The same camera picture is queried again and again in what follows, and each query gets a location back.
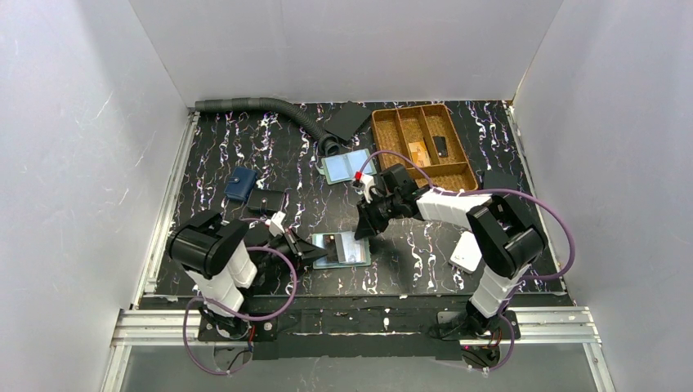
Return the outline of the black VIP credit card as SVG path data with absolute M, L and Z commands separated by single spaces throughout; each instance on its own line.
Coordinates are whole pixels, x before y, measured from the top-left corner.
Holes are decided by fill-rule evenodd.
M 325 234 L 323 244 L 327 252 L 326 261 L 329 264 L 346 264 L 348 262 L 342 233 Z

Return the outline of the mint green card holder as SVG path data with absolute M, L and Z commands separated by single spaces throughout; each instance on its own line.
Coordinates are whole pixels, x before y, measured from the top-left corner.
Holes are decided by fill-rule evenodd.
M 311 241 L 327 252 L 313 262 L 314 270 L 355 268 L 372 264 L 369 240 L 356 240 L 354 232 L 313 234 Z

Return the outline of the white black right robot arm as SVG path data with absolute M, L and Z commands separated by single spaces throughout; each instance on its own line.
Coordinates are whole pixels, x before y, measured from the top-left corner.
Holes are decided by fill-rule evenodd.
M 499 318 L 503 303 L 529 265 L 548 245 L 543 230 L 524 213 L 509 189 L 500 194 L 446 194 L 417 185 L 396 164 L 375 176 L 358 171 L 353 185 L 361 192 L 355 239 L 384 232 L 394 219 L 441 221 L 471 232 L 485 268 L 460 323 L 481 332 Z

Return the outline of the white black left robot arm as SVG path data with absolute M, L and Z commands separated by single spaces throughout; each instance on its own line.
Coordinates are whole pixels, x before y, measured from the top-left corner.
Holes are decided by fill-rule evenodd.
M 325 249 L 284 226 L 284 218 L 276 212 L 266 219 L 224 221 L 220 212 L 207 210 L 169 235 L 166 253 L 194 280 L 199 297 L 193 302 L 210 325 L 232 334 L 245 323 L 277 318 L 292 304 L 295 292 L 267 315 L 241 313 L 245 297 L 277 265 L 287 266 L 296 282 L 300 267 L 327 256 Z

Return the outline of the orange card in tray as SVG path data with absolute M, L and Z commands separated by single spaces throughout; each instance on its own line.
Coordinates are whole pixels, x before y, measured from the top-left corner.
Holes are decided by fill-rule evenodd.
M 431 165 L 430 154 L 424 141 L 408 143 L 408 150 L 412 161 L 418 167 L 429 167 Z

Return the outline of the open mint card holder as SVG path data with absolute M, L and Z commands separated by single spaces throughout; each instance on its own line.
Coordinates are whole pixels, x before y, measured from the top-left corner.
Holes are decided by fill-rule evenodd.
M 373 160 L 368 159 L 369 155 L 368 149 L 357 149 L 344 154 L 324 157 L 318 165 L 318 172 L 325 177 L 328 185 L 353 181 L 355 174 L 364 163 L 366 163 L 366 167 L 361 172 L 366 175 L 373 175 L 376 173 L 376 167 Z

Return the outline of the black snap wallet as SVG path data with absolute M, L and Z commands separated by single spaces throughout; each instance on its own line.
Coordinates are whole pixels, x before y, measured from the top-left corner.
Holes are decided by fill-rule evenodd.
M 254 189 L 248 196 L 247 208 L 259 214 L 274 214 L 283 209 L 286 193 L 271 189 Z

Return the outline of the wicker divided tray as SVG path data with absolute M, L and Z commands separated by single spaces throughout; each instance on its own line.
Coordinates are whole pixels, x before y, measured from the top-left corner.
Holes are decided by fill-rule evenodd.
M 425 185 L 429 177 L 432 184 L 447 190 L 478 189 L 470 160 L 445 105 L 376 110 L 372 114 L 372 131 L 376 149 L 384 152 L 378 155 L 382 169 L 401 163 L 418 185 Z M 447 158 L 437 156 L 433 136 L 446 138 Z M 418 167 L 409 154 L 408 143 L 421 140 L 430 154 L 429 167 Z

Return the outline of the navy blue wallet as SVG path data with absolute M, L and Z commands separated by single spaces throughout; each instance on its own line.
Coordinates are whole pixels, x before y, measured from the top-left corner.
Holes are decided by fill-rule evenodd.
M 257 172 L 246 167 L 235 167 L 226 183 L 224 195 L 233 201 L 246 203 L 256 184 Z

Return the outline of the white rectangular box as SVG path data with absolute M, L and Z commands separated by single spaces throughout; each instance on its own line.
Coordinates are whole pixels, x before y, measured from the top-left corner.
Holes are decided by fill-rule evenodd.
M 449 263 L 464 273 L 473 274 L 481 259 L 481 250 L 474 234 L 470 231 L 462 232 L 449 258 Z

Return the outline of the black flat pad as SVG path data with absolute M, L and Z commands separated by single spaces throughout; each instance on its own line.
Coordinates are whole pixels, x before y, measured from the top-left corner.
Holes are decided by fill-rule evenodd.
M 324 129 L 346 143 L 370 120 L 372 112 L 363 105 L 347 101 L 325 123 Z

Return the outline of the black flat wallet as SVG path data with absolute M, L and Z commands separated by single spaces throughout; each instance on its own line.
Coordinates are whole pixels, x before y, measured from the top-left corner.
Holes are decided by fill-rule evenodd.
M 518 178 L 502 171 L 484 171 L 481 182 L 483 189 L 520 189 Z

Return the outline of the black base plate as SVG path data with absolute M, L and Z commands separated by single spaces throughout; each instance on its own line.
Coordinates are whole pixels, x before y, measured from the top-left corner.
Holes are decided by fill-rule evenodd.
M 245 323 L 234 333 L 202 318 L 202 342 L 249 343 L 256 360 L 328 356 L 433 357 L 457 360 L 463 349 L 480 346 L 481 359 L 499 360 L 501 344 L 521 337 L 516 314 L 509 310 L 479 332 L 463 326 L 466 295 L 298 296 L 280 316 Z M 279 296 L 256 296 L 242 311 L 275 312 Z

